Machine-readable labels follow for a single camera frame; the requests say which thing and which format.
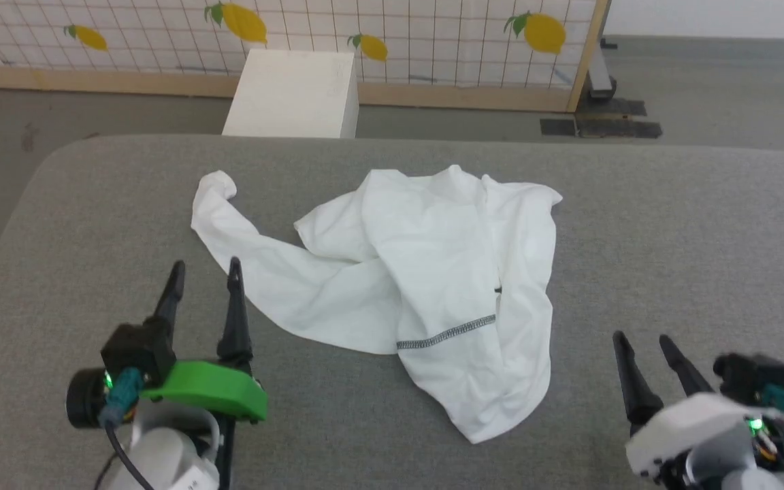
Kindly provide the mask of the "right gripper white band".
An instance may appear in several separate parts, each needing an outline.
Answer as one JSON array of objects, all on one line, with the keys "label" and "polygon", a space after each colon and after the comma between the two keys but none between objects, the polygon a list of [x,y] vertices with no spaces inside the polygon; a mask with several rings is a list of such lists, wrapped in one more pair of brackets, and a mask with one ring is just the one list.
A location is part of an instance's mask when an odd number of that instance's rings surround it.
[{"label": "right gripper white band", "polygon": [[667,365],[676,373],[685,398],[664,408],[638,369],[625,333],[612,336],[631,440],[625,445],[634,474],[657,477],[663,465],[683,459],[685,478],[725,477],[756,468],[749,422],[759,409],[715,393],[712,385],[669,335],[659,336]]}]

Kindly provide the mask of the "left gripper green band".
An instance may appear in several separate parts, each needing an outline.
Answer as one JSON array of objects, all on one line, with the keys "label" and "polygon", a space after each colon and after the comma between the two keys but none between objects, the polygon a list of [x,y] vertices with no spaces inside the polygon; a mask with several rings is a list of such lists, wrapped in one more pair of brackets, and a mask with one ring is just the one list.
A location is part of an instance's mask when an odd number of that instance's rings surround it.
[{"label": "left gripper green band", "polygon": [[[186,264],[175,261],[153,316],[176,323],[184,293]],[[169,400],[234,417],[239,421],[267,419],[270,397],[247,372],[252,372],[252,342],[242,264],[232,257],[227,277],[229,293],[226,325],[217,344],[220,365],[208,361],[177,361],[160,387],[144,388],[140,398]]]}]

